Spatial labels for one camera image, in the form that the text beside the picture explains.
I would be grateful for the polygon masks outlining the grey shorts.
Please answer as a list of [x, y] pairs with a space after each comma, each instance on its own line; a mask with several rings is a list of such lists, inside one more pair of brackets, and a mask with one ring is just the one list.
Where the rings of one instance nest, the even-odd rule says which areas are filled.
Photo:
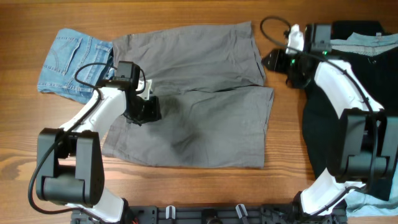
[[118, 117], [103, 154], [145, 166], [263, 168], [274, 100], [252, 24], [186, 26], [113, 41], [153, 81], [161, 119]]

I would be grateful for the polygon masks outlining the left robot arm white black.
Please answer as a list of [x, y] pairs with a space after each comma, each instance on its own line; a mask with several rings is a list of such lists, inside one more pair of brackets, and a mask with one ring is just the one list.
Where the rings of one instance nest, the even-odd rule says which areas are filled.
[[33, 197], [63, 205], [64, 213], [84, 215], [92, 223], [135, 223], [126, 199], [104, 186], [100, 141], [116, 118], [142, 125], [160, 118], [157, 97], [151, 94], [152, 80], [117, 78], [94, 88], [89, 102], [59, 128], [43, 129], [37, 140], [37, 165], [32, 174], [28, 199]]

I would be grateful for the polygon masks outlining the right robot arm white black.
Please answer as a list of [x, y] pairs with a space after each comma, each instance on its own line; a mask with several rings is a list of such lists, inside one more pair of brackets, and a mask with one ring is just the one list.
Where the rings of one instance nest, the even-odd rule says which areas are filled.
[[298, 193], [297, 205], [305, 218], [329, 215], [349, 194], [366, 194], [375, 180], [394, 174], [397, 117], [372, 99], [348, 62], [274, 49], [262, 64], [287, 75], [294, 88], [313, 82], [324, 92], [337, 117], [336, 129], [329, 134], [332, 140], [324, 171]]

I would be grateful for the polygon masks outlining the black garment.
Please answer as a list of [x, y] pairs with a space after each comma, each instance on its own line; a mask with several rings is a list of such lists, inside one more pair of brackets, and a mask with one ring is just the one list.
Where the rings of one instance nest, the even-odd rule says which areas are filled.
[[397, 48], [377, 56], [337, 54], [384, 110], [375, 114], [380, 122], [375, 131], [371, 117], [358, 109], [339, 118], [324, 91], [309, 85], [302, 127], [310, 162], [316, 176], [327, 170], [339, 181], [367, 180], [372, 174], [368, 194], [387, 201], [397, 166]]

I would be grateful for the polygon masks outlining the folded blue denim shorts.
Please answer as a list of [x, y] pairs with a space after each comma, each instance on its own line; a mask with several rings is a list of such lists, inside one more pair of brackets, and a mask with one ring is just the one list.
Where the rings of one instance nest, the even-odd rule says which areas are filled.
[[73, 29], [59, 30], [47, 54], [37, 83], [37, 91], [54, 93], [79, 103], [87, 103], [93, 89], [75, 81], [95, 85], [114, 75], [113, 44]]

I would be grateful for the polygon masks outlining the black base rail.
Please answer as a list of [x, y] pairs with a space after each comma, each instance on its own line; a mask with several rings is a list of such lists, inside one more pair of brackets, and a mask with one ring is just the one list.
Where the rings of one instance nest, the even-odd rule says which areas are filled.
[[264, 204], [247, 207], [174, 207], [155, 206], [129, 207], [119, 223], [130, 224], [283, 224], [283, 223], [324, 223], [347, 224], [346, 205], [341, 203], [329, 215], [310, 218], [299, 211], [296, 204]]

